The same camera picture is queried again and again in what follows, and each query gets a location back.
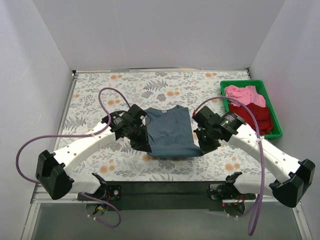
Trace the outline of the blue grey t shirt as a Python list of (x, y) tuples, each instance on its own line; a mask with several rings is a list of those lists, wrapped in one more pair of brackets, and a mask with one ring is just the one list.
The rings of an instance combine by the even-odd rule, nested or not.
[(145, 110), (150, 156), (158, 158), (193, 158), (202, 155), (194, 143), (190, 113), (187, 107), (176, 105), (167, 110)]

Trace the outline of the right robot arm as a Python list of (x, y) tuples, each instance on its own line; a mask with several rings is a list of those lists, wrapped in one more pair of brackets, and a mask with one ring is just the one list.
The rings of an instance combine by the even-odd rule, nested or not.
[(274, 197), (281, 204), (297, 206), (313, 181), (316, 165), (309, 159), (299, 160), (281, 151), (256, 132), (244, 119), (235, 113), (223, 116), (214, 113), (207, 106), (192, 115), (197, 123), (194, 132), (202, 154), (208, 154), (225, 141), (259, 163), (272, 176), (253, 177), (240, 171), (228, 175), (224, 184), (217, 187), (217, 194), (231, 198), (245, 194), (261, 194)]

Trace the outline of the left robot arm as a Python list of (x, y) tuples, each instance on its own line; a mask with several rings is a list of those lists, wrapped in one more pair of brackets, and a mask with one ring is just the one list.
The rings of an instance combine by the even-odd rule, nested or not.
[(136, 104), (128, 111), (115, 111), (105, 116), (84, 137), (50, 153), (43, 151), (38, 156), (36, 179), (53, 200), (68, 193), (85, 193), (102, 199), (107, 182), (97, 173), (75, 175), (74, 169), (95, 152), (127, 138), (132, 149), (151, 152), (145, 118), (147, 113)]

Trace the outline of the floral table mat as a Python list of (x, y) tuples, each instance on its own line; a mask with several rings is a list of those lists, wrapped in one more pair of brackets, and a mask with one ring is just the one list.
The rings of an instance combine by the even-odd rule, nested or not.
[[(78, 75), (63, 121), (64, 138), (58, 147), (86, 134), (107, 113), (136, 104), (142, 109), (187, 107), (192, 112), (205, 102), (215, 113), (225, 113), (219, 99), (220, 83), (249, 80), (246, 71), (158, 71), (81, 73)], [(122, 138), (100, 149), (74, 169), (77, 177), (97, 173), (107, 181), (223, 181), (234, 172), (261, 174), (260, 164), (226, 142), (202, 157), (162, 159), (133, 150)]]

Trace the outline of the pink t shirt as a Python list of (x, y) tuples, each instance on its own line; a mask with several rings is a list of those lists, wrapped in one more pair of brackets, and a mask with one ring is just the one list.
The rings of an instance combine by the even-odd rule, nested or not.
[(249, 85), (245, 87), (237, 87), (230, 85), (224, 88), (227, 97), (236, 99), (244, 105), (255, 104), (259, 107), (266, 107), (265, 98), (257, 92), (255, 86)]

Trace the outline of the red t shirt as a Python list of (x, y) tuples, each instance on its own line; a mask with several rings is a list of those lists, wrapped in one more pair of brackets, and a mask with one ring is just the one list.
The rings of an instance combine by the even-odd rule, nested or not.
[[(251, 126), (253, 130), (256, 130), (253, 118), (243, 106), (236, 106), (233, 104), (228, 105), (229, 110), (245, 120), (247, 124)], [(271, 114), (268, 107), (261, 107), (254, 103), (246, 105), (246, 107), (252, 112), (259, 127), (260, 135), (269, 135), (274, 128), (274, 123), (271, 118)]]

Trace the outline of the green plastic bin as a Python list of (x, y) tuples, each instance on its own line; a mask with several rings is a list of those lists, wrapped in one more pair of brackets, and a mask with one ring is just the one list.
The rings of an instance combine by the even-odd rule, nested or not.
[(268, 107), (272, 121), (273, 121), (273, 129), (271, 130), (270, 134), (266, 134), (263, 136), (268, 140), (280, 138), (283, 135), (283, 133), (279, 125), (278, 119), (276, 117), (276, 114), (274, 112), (274, 109), (272, 107), (272, 104), (269, 99), (264, 83), (261, 80), (224, 80), (220, 83), (221, 93), (223, 96), (226, 96), (224, 88), (230, 85), (234, 85), (240, 88), (243, 88), (246, 86), (256, 87), (257, 93), (262, 95), (265, 98), (266, 107)]

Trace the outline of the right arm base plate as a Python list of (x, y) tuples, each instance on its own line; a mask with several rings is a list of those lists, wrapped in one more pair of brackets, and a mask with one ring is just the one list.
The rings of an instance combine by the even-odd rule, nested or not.
[(234, 187), (226, 186), (225, 184), (210, 184), (207, 190), (207, 195), (212, 200), (255, 200), (254, 193), (240, 193)]

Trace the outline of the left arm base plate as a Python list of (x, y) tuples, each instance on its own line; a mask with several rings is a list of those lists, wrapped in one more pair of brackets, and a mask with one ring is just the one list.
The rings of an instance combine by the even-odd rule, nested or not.
[(103, 201), (119, 201), (122, 194), (122, 186), (109, 184), (101, 185), (95, 193), (85, 193), (87, 196)]

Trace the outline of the aluminium frame rail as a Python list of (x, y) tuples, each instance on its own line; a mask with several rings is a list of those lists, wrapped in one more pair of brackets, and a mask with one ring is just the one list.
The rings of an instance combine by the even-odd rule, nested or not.
[[(69, 192), (64, 197), (53, 200), (43, 186), (37, 185), (31, 198), (30, 209), (38, 211), (41, 203), (90, 202), (91, 205), (111, 205), (114, 211), (211, 209), (220, 213), (224, 208), (229, 208), (227, 213), (229, 217), (240, 218), (260, 212), (263, 201), (278, 201), (273, 196), (259, 193), (255, 194), (254, 200), (210, 199), (207, 195), (209, 185), (224, 184), (225, 181), (106, 181), (106, 183), (122, 186), (120, 200), (104, 201), (83, 192)], [(302, 214), (299, 205), (300, 202), (292, 208), (296, 212), (299, 230), (305, 239), (311, 239), (306, 220), (299, 217)]]

